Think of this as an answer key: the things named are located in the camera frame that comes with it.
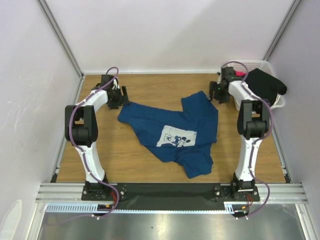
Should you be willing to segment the blue printed t shirt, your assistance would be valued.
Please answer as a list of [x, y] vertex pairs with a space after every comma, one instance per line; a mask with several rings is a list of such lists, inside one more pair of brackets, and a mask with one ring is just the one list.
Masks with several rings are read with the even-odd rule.
[[139, 143], [164, 163], [183, 167], [188, 178], [212, 171], [219, 111], [203, 91], [181, 99], [182, 111], [135, 102], [122, 107], [118, 121], [131, 126]]

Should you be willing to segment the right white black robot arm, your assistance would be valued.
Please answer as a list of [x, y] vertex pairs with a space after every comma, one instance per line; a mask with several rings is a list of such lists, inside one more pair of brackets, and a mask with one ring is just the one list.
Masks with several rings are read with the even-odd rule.
[[209, 85], [211, 100], [228, 103], [233, 96], [240, 102], [236, 125], [241, 139], [238, 165], [229, 188], [214, 187], [218, 198], [226, 197], [233, 202], [259, 200], [255, 168], [259, 147], [270, 129], [270, 106], [249, 89], [246, 76], [237, 76], [233, 67], [224, 66], [219, 81], [212, 81]]

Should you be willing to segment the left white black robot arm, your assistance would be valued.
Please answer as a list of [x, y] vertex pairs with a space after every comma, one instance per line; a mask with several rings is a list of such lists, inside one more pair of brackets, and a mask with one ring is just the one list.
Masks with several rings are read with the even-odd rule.
[[64, 110], [64, 135], [80, 156], [86, 174], [81, 199], [84, 201], [118, 200], [117, 191], [108, 183], [97, 150], [99, 135], [97, 111], [107, 105], [118, 109], [129, 103], [127, 89], [120, 86], [118, 78], [103, 74], [81, 102], [67, 105]]

